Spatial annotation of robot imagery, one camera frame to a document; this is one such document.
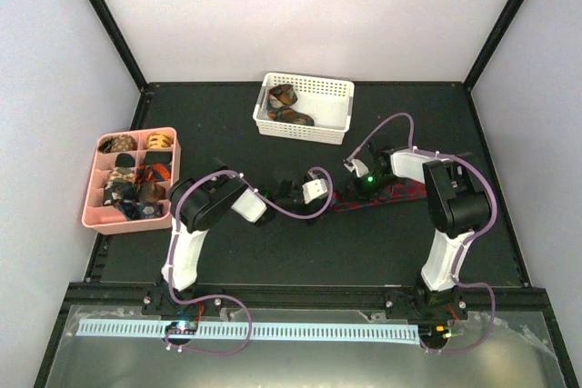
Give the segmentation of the red navy striped tie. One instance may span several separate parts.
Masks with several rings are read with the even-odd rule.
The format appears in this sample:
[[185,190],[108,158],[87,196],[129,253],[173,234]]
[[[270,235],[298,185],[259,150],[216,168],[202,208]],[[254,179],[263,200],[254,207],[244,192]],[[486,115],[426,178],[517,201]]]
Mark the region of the red navy striped tie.
[[366,207],[414,202],[423,199],[426,199],[426,188],[416,181],[399,181],[380,188],[371,194],[362,190],[358,191],[353,183],[349,183],[334,191],[334,197],[329,209],[340,213]]

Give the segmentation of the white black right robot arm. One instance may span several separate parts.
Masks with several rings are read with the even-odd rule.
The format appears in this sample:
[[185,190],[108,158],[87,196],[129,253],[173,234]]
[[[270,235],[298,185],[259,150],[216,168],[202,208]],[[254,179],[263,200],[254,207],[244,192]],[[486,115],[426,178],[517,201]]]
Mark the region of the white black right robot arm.
[[467,160],[415,146],[389,150],[370,171],[352,153],[344,166],[368,183],[380,175],[409,179],[426,190],[428,214],[435,227],[420,277],[425,288],[413,296],[416,312],[433,318],[447,306],[443,292],[460,285],[459,273],[471,244],[497,219],[497,200],[485,176]]

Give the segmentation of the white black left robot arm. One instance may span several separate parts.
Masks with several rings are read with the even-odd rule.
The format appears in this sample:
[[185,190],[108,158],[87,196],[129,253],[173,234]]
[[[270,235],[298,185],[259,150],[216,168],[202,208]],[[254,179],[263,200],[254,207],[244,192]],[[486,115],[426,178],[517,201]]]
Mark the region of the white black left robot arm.
[[226,166],[198,180],[188,178],[169,192],[172,237],[161,274],[168,283],[163,303],[175,314],[188,313],[195,304],[197,266],[206,236],[228,213],[255,226],[279,214],[300,221],[315,220],[332,204],[334,186],[322,167],[308,170],[301,181],[285,179],[274,191],[255,188]]

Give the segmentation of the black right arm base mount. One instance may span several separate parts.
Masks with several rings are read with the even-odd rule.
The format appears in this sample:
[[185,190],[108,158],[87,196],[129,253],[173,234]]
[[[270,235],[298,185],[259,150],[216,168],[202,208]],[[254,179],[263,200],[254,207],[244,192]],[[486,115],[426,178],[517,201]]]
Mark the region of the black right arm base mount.
[[457,287],[431,292],[423,285],[392,287],[384,294],[385,310],[393,318],[421,321],[466,320],[467,310]]

